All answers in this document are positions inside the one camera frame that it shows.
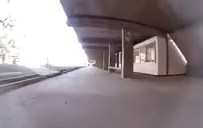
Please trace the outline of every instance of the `concrete ceiling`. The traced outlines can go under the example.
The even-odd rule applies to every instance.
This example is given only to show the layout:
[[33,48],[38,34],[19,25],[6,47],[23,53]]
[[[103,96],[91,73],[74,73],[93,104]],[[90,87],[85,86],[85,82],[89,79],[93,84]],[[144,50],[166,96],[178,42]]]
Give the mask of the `concrete ceiling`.
[[203,19],[203,0],[60,0],[85,47],[121,40],[121,29],[134,40],[172,33]]

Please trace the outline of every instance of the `sky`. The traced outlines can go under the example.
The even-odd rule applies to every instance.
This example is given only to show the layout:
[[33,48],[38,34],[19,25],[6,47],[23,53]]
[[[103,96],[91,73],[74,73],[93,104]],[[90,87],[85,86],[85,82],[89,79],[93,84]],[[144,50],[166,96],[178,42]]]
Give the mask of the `sky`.
[[21,44],[21,64],[58,66],[84,65],[87,56],[59,0],[0,0],[0,16],[11,14],[17,21],[8,33]]

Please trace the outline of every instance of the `building wall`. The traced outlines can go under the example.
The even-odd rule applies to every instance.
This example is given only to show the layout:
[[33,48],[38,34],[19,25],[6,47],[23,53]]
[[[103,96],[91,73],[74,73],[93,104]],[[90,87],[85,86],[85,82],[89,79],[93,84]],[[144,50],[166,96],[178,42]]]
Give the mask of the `building wall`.
[[166,39],[163,37],[156,37],[158,39],[156,58],[158,65],[158,75],[166,75]]
[[188,74],[203,76],[203,22],[170,35],[188,61]]

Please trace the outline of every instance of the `small building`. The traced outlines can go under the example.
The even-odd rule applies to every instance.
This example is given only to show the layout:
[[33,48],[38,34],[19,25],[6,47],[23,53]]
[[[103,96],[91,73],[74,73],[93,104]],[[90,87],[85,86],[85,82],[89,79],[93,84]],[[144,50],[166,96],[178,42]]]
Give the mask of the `small building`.
[[187,61],[175,42],[155,36],[134,45],[134,72],[151,75],[181,75]]

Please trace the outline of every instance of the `bridge underside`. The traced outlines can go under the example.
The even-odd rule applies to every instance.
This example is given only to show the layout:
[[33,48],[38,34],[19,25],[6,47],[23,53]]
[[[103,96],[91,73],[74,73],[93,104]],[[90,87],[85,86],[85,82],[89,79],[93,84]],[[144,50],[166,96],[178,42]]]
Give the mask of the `bridge underside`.
[[74,27],[89,59],[95,58],[98,65],[104,62],[96,54],[109,51],[110,45],[124,49],[124,29],[132,33],[132,44],[169,34],[188,60],[188,74],[203,75],[203,0],[60,1],[67,24]]

